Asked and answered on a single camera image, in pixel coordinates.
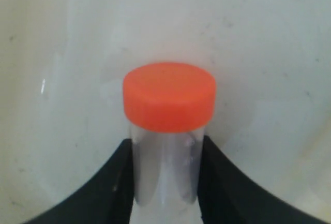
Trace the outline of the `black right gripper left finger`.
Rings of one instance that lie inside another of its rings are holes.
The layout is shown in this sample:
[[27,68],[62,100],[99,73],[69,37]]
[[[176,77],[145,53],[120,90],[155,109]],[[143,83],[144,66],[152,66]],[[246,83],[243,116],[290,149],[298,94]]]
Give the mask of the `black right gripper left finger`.
[[87,183],[29,223],[129,223],[133,198],[132,143],[124,139]]

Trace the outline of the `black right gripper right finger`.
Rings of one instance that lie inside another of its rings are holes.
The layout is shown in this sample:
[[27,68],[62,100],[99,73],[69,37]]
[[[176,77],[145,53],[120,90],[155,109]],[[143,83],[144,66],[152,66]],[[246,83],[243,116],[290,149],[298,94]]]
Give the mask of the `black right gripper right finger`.
[[240,170],[205,136],[198,183],[203,223],[323,223],[281,200]]

